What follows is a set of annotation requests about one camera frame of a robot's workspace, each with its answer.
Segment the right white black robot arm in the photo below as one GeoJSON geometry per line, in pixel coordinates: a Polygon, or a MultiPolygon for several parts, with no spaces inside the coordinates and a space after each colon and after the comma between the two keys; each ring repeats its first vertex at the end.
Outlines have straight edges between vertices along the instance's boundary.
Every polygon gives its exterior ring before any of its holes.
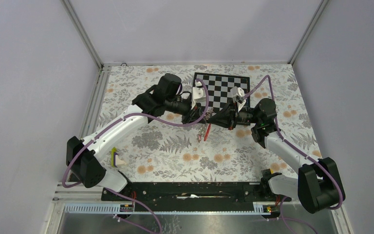
{"type": "Polygon", "coordinates": [[[264,200],[287,196],[298,200],[311,214],[323,209],[338,209],[345,200],[336,162],[329,157],[308,155],[289,141],[278,127],[274,100],[263,98],[254,108],[244,110],[239,110],[237,104],[229,100],[207,122],[229,130],[238,124],[253,124],[253,140],[279,156],[297,173],[296,178],[281,173],[263,176],[260,194],[264,200]]]}

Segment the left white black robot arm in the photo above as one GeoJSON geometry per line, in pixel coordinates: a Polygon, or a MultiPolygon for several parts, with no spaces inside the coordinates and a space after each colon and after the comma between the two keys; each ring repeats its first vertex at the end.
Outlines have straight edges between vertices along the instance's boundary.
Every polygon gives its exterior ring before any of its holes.
{"type": "Polygon", "coordinates": [[[131,186],[120,172],[109,171],[101,161],[114,144],[153,120],[179,127],[188,127],[205,118],[209,107],[208,88],[202,79],[194,81],[194,87],[186,99],[181,98],[181,79],[174,74],[164,74],[156,85],[139,94],[126,110],[100,130],[79,139],[67,141],[67,169],[62,179],[64,188],[82,184],[112,190],[119,200],[131,196],[131,186]],[[184,116],[181,124],[161,119],[165,112],[184,116]]]}

